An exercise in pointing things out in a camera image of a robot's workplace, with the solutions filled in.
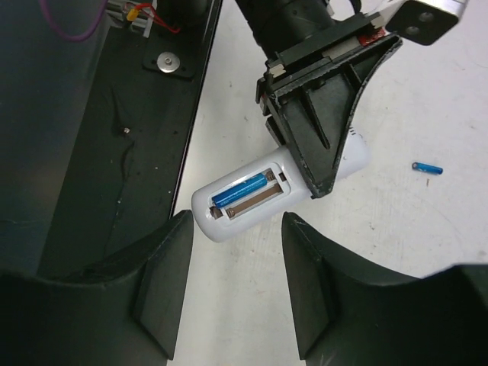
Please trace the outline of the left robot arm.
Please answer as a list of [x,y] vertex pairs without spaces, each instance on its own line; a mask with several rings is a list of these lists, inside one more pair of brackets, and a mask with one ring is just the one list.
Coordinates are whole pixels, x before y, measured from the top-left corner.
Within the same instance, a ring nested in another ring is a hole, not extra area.
[[275,140],[288,148],[313,198],[332,192],[359,99],[402,45],[361,12],[336,21],[325,1],[239,1],[266,71],[256,101]]

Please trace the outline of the blue battery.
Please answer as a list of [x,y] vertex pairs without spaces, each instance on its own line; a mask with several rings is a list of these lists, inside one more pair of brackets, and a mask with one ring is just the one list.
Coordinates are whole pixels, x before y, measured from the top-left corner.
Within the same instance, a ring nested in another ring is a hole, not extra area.
[[443,173],[443,168],[435,165],[425,164],[422,162],[414,162],[412,164],[412,169],[418,172],[424,172],[430,175],[441,175]]
[[213,205],[216,208],[226,207],[239,199],[250,195],[251,193],[267,185],[267,178],[263,173],[259,173],[231,188],[220,192],[212,197]]

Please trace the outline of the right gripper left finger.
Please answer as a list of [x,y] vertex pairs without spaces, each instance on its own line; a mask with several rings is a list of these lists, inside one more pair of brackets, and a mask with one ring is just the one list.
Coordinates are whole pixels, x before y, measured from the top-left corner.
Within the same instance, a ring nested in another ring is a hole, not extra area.
[[1,273],[3,365],[165,365],[175,356],[194,238],[183,210],[55,279]]

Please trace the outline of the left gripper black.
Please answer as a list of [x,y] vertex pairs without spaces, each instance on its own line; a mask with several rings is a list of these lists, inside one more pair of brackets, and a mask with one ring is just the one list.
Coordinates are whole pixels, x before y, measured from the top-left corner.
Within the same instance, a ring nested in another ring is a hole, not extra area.
[[260,14],[256,43],[268,57],[256,102],[271,135],[290,151],[313,198],[328,195],[361,94],[380,65],[402,45],[381,32],[377,14],[344,21],[318,14]]

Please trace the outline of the white remote control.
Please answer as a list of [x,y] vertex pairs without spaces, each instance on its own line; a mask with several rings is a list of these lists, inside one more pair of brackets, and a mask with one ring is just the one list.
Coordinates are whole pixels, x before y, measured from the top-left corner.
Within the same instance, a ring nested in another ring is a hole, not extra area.
[[[259,173],[268,180],[265,187],[226,207],[214,206],[213,196]],[[224,242],[311,196],[291,153],[281,146],[196,190],[191,197],[191,209],[205,236],[214,242]]]

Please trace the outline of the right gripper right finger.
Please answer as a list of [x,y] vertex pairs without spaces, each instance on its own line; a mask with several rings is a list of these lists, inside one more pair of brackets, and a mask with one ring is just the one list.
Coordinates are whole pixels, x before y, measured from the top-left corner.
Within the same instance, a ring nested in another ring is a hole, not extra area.
[[487,266],[425,278],[385,268],[285,213],[281,239],[308,365],[485,365]]

